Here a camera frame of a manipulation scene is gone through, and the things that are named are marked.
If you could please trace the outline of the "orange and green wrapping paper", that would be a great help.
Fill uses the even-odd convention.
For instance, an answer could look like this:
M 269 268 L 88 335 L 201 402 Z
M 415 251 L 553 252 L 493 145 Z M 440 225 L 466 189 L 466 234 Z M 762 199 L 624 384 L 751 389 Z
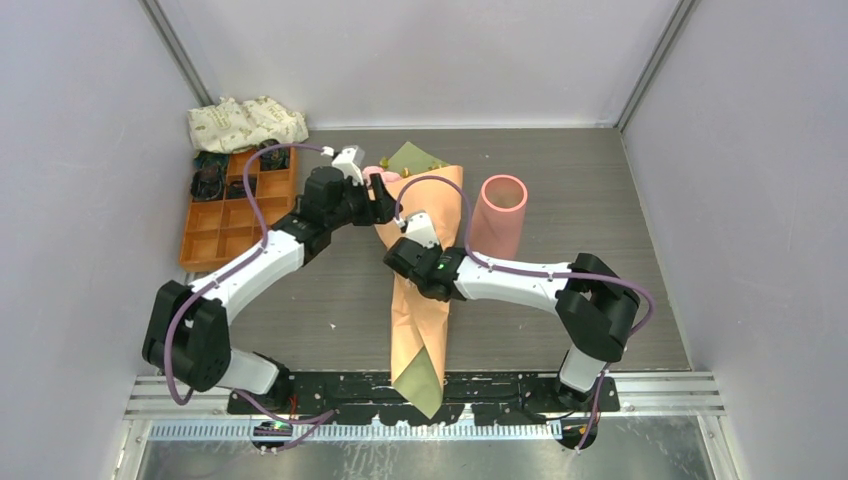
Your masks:
M 387 184 L 387 190 L 392 196 L 402 196 L 401 214 L 427 213 L 441 248 L 451 247 L 463 210 L 456 191 L 463 182 L 463 168 L 406 142 L 388 159 L 386 172 L 400 176 Z M 434 279 L 441 249 L 430 251 L 402 240 L 394 223 L 379 225 L 376 231 L 388 248 L 390 270 L 400 269 L 394 272 L 390 308 L 391 385 L 431 420 L 443 402 L 450 304 L 425 295 L 450 296 L 448 288 Z

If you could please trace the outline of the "pink flower bouquet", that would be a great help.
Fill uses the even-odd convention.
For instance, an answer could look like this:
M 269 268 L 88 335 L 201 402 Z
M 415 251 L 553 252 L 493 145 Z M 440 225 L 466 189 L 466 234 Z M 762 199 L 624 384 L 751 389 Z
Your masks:
M 384 184 L 399 182 L 404 177 L 395 171 L 389 169 L 390 161 L 388 157 L 382 157 L 376 165 L 369 165 L 362 169 L 362 176 L 367 185 L 372 184 L 372 177 L 378 175 Z

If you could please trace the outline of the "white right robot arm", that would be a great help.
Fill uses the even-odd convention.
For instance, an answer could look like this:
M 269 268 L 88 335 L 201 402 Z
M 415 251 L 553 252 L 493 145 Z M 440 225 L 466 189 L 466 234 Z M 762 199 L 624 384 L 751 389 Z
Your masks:
M 384 262 L 427 299 L 497 300 L 555 315 L 572 342 L 557 374 L 555 396 L 571 411 L 592 400 L 600 376 L 622 359 L 641 304 L 655 306 L 647 290 L 587 253 L 572 262 L 532 264 L 403 237 L 388 249 Z

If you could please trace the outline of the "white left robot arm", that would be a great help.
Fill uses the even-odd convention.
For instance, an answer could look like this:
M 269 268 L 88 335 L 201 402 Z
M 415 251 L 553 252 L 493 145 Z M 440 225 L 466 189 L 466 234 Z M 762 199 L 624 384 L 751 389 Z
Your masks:
M 292 397 L 283 365 L 233 348 L 231 324 L 259 294 L 328 247 L 336 230 L 389 223 L 395 210 L 379 175 L 358 184 L 337 168 L 314 169 L 294 208 L 252 249 L 190 285 L 169 281 L 159 288 L 142 358 L 197 392 L 248 392 L 265 411 L 282 411 Z

